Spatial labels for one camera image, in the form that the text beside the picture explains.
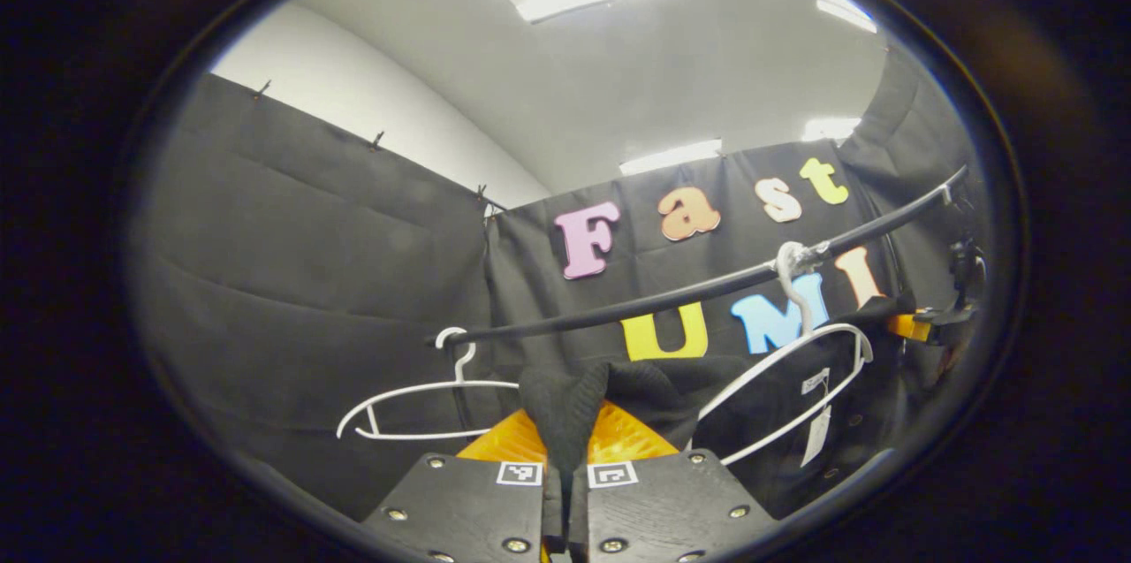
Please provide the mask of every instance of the white wall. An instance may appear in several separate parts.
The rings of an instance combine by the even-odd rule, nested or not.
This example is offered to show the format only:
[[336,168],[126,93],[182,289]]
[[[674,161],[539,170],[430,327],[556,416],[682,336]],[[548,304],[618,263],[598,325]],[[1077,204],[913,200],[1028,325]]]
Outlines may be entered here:
[[362,38],[305,8],[285,5],[217,61],[215,75],[259,89],[476,189],[507,208],[550,192],[466,116]]

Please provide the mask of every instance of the orange plastic part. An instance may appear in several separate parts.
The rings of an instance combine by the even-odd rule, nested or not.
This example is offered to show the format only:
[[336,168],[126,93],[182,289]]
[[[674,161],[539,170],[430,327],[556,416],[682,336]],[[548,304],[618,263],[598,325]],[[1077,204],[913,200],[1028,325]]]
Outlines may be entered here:
[[480,461],[546,461],[546,447],[525,410],[509,415],[497,423],[456,457]]
[[897,314],[889,318],[888,330],[908,340],[925,343],[931,332],[930,322],[916,322],[914,314]]
[[[613,402],[603,402],[589,436],[588,462],[610,464],[675,454],[679,450]],[[546,461],[546,447],[534,421],[519,410],[459,451],[480,461]]]
[[650,459],[677,452],[654,430],[613,402],[601,407],[589,436],[589,464]]

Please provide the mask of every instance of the pink foam letter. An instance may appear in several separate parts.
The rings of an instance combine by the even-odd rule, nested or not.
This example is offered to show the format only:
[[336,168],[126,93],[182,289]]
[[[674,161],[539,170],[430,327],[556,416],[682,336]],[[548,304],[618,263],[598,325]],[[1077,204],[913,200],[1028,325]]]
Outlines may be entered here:
[[[554,219],[554,225],[561,227],[566,236],[566,258],[569,260],[564,270],[567,280],[605,270],[605,260],[594,253],[593,245],[597,245],[602,252],[608,252],[613,248],[613,233],[606,220],[618,222],[620,217],[621,211],[616,205],[606,200],[602,205],[562,214]],[[589,228],[589,220],[594,220],[593,228]]]

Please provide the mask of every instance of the blue foam letter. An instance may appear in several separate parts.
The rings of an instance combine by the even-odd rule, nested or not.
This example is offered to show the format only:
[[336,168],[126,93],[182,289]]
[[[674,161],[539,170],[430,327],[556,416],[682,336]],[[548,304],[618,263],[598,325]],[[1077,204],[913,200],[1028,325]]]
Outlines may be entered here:
[[[797,277],[793,286],[813,310],[813,326],[828,322],[829,313],[824,310],[824,298],[821,297],[821,274]],[[789,301],[786,312],[782,313],[765,296],[746,296],[731,305],[731,314],[739,318],[746,329],[746,345],[750,346],[751,354],[769,353],[767,339],[782,348],[801,337],[801,306],[793,301]]]

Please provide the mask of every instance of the fisheye lens view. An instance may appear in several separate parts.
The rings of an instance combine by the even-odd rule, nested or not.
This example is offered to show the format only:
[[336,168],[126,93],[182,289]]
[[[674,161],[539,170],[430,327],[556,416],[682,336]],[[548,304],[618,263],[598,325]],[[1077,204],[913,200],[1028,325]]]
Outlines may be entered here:
[[1001,137],[883,3],[274,5],[146,137],[149,365],[389,556],[756,553],[1001,352]]

